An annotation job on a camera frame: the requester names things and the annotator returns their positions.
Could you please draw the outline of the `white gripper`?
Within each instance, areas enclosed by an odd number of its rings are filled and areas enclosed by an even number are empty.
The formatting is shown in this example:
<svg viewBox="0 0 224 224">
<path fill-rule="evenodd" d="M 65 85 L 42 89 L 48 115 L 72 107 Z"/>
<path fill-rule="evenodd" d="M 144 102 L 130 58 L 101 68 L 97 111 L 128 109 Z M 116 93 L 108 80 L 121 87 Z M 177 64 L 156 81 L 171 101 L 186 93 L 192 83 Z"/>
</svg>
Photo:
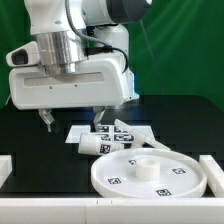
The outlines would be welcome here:
<svg viewBox="0 0 224 224">
<path fill-rule="evenodd" d="M 54 108 L 94 107 L 93 130 L 101 128 L 103 106 L 121 105 L 129 98 L 125 62 L 121 54 L 91 55 L 76 64 L 74 74 L 49 76 L 39 66 L 15 68 L 9 74 L 10 91 L 18 109 L 39 109 L 51 131 Z"/>
</svg>

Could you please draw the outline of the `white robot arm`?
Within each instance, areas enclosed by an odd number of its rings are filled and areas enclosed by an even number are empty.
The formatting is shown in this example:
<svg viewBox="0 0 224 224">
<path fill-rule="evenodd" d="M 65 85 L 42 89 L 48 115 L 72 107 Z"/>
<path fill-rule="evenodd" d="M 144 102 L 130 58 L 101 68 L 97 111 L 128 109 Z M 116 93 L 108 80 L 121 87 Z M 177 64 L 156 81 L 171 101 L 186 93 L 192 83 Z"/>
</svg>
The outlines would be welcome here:
<svg viewBox="0 0 224 224">
<path fill-rule="evenodd" d="M 34 40 L 6 56 L 14 105 L 48 125 L 55 108 L 91 107 L 93 130 L 106 107 L 136 99 L 129 33 L 152 0 L 24 0 Z"/>
</svg>

